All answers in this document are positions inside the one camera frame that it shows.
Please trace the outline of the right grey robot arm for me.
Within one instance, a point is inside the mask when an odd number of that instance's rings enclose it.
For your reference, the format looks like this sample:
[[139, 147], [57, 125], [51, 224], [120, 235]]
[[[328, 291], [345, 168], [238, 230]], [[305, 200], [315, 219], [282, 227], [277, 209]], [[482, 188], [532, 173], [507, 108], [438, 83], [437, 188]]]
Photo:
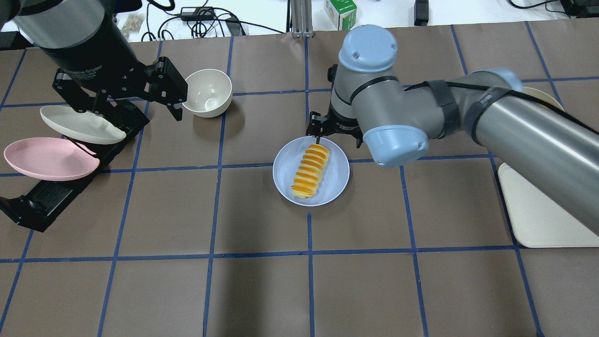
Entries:
[[306, 134], [348, 134], [383, 167], [424, 156], [429, 141], [465, 132], [475, 143], [598, 232], [598, 132], [565, 111], [524, 94], [506, 68], [404, 89], [393, 65], [398, 43], [386, 28], [349, 30], [328, 71], [328, 113], [312, 111]]

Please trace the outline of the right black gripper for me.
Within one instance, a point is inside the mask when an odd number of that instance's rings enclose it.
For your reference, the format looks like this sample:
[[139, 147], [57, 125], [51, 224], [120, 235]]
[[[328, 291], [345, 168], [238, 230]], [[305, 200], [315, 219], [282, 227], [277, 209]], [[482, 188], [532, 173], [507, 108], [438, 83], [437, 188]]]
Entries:
[[357, 148], [363, 141], [363, 133], [358, 123], [357, 113], [353, 111], [352, 103], [360, 92], [360, 84], [351, 79], [356, 73], [346, 66], [331, 66], [328, 69], [328, 80], [331, 82], [331, 101], [325, 116], [310, 111], [306, 136], [315, 137], [319, 145], [321, 137], [332, 134], [346, 134], [357, 140]]

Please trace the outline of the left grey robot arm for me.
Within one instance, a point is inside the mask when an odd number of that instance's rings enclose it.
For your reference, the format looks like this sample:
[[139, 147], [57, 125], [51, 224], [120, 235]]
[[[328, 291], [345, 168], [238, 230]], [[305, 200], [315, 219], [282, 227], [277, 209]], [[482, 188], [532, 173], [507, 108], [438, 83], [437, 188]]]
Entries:
[[109, 117], [109, 100], [142, 98], [181, 121], [188, 84], [166, 57], [139, 62], [100, 0], [3, 0], [13, 21], [58, 65], [54, 90], [79, 113]]

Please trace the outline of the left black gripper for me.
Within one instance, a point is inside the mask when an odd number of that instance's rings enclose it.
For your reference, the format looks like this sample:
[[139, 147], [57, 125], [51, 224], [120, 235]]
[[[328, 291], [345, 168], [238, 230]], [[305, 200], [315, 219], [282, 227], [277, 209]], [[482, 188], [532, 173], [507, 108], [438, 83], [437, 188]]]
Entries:
[[102, 114], [107, 98], [137, 97], [165, 105], [176, 121], [182, 121], [182, 104], [188, 98], [185, 79], [166, 56], [150, 65], [139, 62], [114, 22], [101, 22], [79, 44], [44, 51], [79, 85], [77, 90], [53, 85], [73, 109]]

